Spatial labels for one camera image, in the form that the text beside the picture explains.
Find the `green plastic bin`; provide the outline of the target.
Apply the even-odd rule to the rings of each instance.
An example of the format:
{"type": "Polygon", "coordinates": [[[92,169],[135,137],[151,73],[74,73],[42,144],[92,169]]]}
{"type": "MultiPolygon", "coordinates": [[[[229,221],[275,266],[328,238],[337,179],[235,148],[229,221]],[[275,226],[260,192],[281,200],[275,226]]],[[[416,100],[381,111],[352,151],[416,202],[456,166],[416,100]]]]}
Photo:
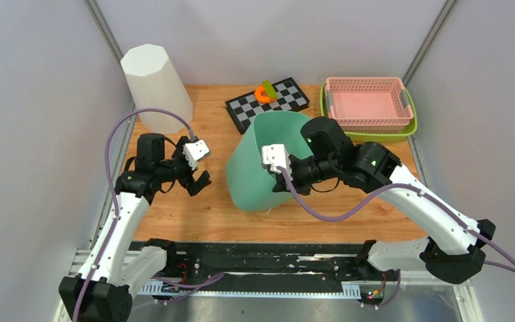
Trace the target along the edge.
{"type": "Polygon", "coordinates": [[[312,155],[300,134],[311,118],[293,111],[269,111],[256,115],[226,165],[227,186],[234,205],[242,211],[267,211],[293,198],[272,191],[276,179],[262,167],[262,146],[284,144],[300,158],[312,155]]]}

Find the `pink perforated basket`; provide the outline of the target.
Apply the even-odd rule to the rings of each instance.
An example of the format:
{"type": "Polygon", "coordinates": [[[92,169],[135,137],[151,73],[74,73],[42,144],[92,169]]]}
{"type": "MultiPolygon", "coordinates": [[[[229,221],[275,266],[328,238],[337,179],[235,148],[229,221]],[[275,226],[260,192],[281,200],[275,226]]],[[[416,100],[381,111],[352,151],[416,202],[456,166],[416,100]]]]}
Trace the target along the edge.
{"type": "Polygon", "coordinates": [[[398,127],[414,118],[412,103],[398,77],[329,77],[327,116],[345,127],[398,127]]]}

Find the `large white container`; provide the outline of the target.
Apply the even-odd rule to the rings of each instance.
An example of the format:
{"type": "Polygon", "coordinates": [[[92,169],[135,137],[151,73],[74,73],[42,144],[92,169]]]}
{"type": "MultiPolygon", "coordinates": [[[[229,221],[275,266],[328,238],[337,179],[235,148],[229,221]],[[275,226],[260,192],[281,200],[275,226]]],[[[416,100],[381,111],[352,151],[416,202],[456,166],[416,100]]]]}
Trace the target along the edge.
{"type": "Polygon", "coordinates": [[[134,47],[120,63],[137,109],[164,109],[179,116],[144,112],[139,115],[143,126],[151,132],[172,134],[192,121],[193,102],[164,47],[134,47]]]}

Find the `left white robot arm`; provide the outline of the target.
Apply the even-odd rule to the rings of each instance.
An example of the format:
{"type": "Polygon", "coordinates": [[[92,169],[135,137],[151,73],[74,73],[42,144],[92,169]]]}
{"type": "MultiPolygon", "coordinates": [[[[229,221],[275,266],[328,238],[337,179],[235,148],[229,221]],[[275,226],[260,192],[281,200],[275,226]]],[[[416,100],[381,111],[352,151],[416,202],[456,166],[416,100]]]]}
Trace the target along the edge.
{"type": "Polygon", "coordinates": [[[126,321],[133,300],[157,273],[173,276],[178,270],[174,242],[151,239],[129,263],[124,260],[134,233],[163,184],[179,184],[190,196],[210,185],[208,171],[195,178],[198,163],[211,151],[204,140],[182,136],[165,157],[169,138],[141,135],[137,152],[115,182],[110,216],[98,240],[75,276],[65,276],[59,293],[71,321],[126,321]]]}

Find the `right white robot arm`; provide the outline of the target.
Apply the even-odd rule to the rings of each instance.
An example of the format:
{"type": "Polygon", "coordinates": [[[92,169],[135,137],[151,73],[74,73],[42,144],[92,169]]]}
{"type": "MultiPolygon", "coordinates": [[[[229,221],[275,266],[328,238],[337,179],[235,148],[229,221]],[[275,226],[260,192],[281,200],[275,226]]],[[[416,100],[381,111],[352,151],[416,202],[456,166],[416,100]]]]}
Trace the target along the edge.
{"type": "Polygon", "coordinates": [[[298,158],[283,144],[262,148],[262,166],[276,177],[274,192],[292,193],[301,203],[313,184],[336,178],[362,190],[367,200],[386,201],[426,233],[412,241],[364,242],[354,263],[360,277],[373,280],[390,270],[426,270],[443,282],[461,284],[481,271],[486,259],[483,247],[496,230],[491,221],[458,212],[384,145],[353,143],[333,119],[311,119],[300,134],[311,150],[309,157],[298,158]]]}

